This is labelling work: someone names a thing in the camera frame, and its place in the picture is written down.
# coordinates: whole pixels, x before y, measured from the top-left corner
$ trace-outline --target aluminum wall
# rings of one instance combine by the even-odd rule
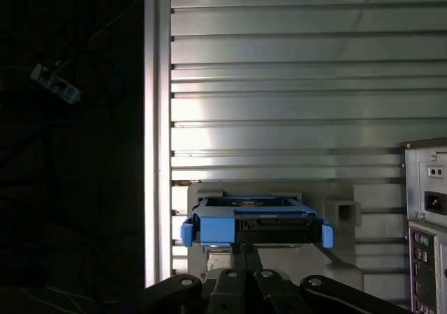
[[[446,2],[170,0],[170,179],[352,183],[365,291],[404,301],[399,143],[447,135]]]

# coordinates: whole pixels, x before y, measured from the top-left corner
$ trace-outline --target blue tab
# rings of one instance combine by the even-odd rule
[[[201,218],[200,244],[228,245],[235,242],[234,218]]]
[[[183,222],[180,228],[180,237],[182,238],[183,245],[190,248],[193,246],[193,225],[187,222]]]
[[[321,244],[324,248],[332,248],[334,246],[334,230],[327,222],[324,222],[321,226]]]

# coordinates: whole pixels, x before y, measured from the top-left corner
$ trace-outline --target blue drive tray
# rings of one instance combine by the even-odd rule
[[[333,247],[333,229],[317,213],[290,197],[225,196],[203,199],[182,224],[186,247],[250,242]]]

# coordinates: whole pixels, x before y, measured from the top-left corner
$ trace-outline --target metal panel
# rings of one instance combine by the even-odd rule
[[[443,31],[447,20],[443,7],[347,10],[272,9],[211,10],[174,14],[173,35],[238,35],[286,33],[365,33],[370,31]]]
[[[407,298],[409,276],[405,274],[365,274],[365,292],[385,300]]]
[[[362,211],[397,209],[405,206],[403,187],[400,185],[355,185],[354,200]]]
[[[172,129],[171,147],[175,151],[390,148],[397,147],[410,136],[424,139],[447,133],[447,120],[441,119],[193,122],[183,126],[185,128]]]
[[[356,265],[363,271],[404,270],[408,267],[408,258],[404,255],[357,256]]]
[[[447,92],[349,96],[215,96],[172,100],[172,120],[265,121],[446,118]]]
[[[158,281],[156,238],[156,13],[155,1],[145,0],[145,285]]]
[[[145,285],[171,275],[170,0],[145,0]]]
[[[172,179],[352,184],[365,290],[403,303],[398,148],[447,135],[446,2],[171,0]]]
[[[356,227],[358,239],[403,238],[405,234],[403,214],[363,214],[361,227]]]
[[[178,38],[171,50],[173,64],[447,59],[444,37],[433,35]]]

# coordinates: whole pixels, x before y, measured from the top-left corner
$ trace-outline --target dark background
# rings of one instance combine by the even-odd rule
[[[87,313],[143,287],[142,0],[83,40],[135,1],[0,0],[0,156],[39,129],[47,138],[0,160],[0,215],[12,213],[14,233],[33,247],[2,247],[1,259],[47,267],[47,285],[93,298],[73,298]],[[79,103],[29,79],[27,68],[73,57],[59,74],[82,91]],[[0,313],[63,313],[18,287],[0,289]],[[81,313],[65,294],[26,291]]]

